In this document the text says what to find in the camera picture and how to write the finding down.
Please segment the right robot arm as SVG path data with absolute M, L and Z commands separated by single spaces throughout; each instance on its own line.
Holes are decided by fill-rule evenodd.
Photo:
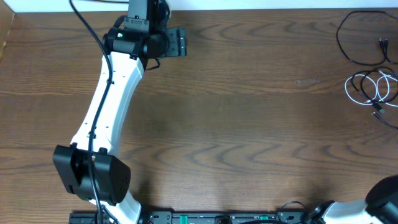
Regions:
M 397 176 L 379 181 L 363 200 L 319 205 L 305 217 L 319 224 L 397 224 Z

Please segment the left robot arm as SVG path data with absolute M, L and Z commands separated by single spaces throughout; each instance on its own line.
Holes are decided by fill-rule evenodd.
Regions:
M 186 31 L 169 28 L 166 0 L 129 1 L 128 13 L 97 37 L 101 74 L 87 114 L 69 146 L 57 146 L 53 163 L 66 191 L 96 205 L 93 223 L 140 223 L 140 203 L 129 191 L 131 170 L 119 159 L 126 113 L 148 61 L 187 54 Z

